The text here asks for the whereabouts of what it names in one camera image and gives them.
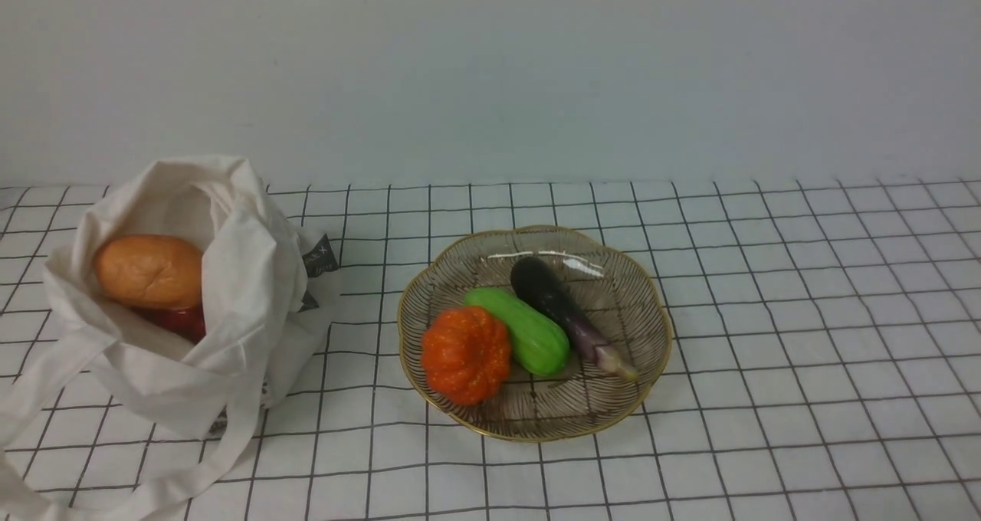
canvas tote bag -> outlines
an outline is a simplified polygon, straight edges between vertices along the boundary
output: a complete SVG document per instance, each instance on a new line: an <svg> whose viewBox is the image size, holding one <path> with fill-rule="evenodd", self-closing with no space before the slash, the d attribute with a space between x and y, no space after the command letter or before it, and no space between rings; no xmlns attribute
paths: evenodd
<svg viewBox="0 0 981 521"><path fill-rule="evenodd" d="M204 251L207 336L197 346L102 298L90 266L109 238L169 234ZM0 510L43 521L137 521L197 496L251 440L323 345L339 295L326 235L302 234L248 161L155 162L92 206L74 243L48 258L44 284L66 332L0 396ZM199 465L141 483L112 510L74 510L25 486L3 449L86 367L123 407L183 437L224 430Z"/></svg>

red apple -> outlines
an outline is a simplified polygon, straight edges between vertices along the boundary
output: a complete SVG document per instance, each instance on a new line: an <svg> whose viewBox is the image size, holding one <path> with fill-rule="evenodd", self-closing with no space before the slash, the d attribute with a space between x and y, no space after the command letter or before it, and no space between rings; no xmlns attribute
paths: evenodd
<svg viewBox="0 0 981 521"><path fill-rule="evenodd" d="M206 329L204 326L204 309L200 306L186 308L183 310L162 310L138 308L133 309L136 314L146 319L147 322L155 326L167 329L168 332L176 333L190 342L197 344L204 339Z"/></svg>

plate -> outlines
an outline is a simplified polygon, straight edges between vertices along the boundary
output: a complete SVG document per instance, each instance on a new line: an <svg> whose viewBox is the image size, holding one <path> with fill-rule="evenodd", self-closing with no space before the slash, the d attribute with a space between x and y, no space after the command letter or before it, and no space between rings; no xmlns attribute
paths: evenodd
<svg viewBox="0 0 981 521"><path fill-rule="evenodd" d="M637 368L637 381L580 362L573 350L564 370L551 378L533 377L512 361L501 391L476 406L453 405L428 387L421 367L423 333L440 312L461 306L473 287L510 290L511 267L527 255L553 268L596 328ZM508 441L543 443L616 424L644 402L664 371L673 339L647 271L567 228L539 225L462 238L411 281L399 302L399 356L413 388L460 424Z"/></svg>

bread roll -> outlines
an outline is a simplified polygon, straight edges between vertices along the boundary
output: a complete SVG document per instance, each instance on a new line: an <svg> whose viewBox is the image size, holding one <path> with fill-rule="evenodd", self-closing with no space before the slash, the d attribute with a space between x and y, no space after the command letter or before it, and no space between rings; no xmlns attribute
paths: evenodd
<svg viewBox="0 0 981 521"><path fill-rule="evenodd" d="M201 304L201 250L169 235L127 235L95 254L106 297L132 307L179 310Z"/></svg>

purple eggplant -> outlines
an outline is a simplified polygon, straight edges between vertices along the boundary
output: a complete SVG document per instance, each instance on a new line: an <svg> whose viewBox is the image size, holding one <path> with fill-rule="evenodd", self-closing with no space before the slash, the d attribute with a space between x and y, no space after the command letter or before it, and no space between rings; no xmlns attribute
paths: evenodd
<svg viewBox="0 0 981 521"><path fill-rule="evenodd" d="M519 299L562 328L579 356L604 372L637 380L637 369L589 322L542 259L529 256L516 262L511 267L511 287Z"/></svg>

